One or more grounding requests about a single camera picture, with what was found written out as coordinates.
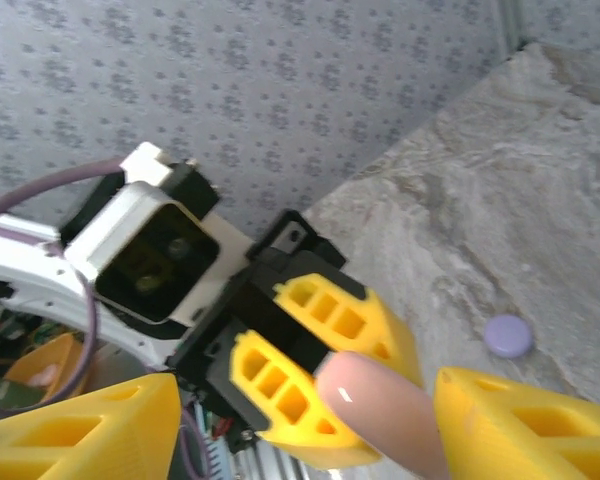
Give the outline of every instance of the gray patterned wall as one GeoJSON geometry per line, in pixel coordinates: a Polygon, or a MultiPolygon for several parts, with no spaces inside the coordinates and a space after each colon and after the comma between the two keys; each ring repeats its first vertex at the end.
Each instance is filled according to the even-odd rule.
{"type": "Polygon", "coordinates": [[[0,0],[0,192],[149,140],[253,232],[475,83],[496,39],[491,0],[0,0]]]}
{"type": "Polygon", "coordinates": [[[522,0],[532,39],[600,52],[600,0],[522,0]]]}

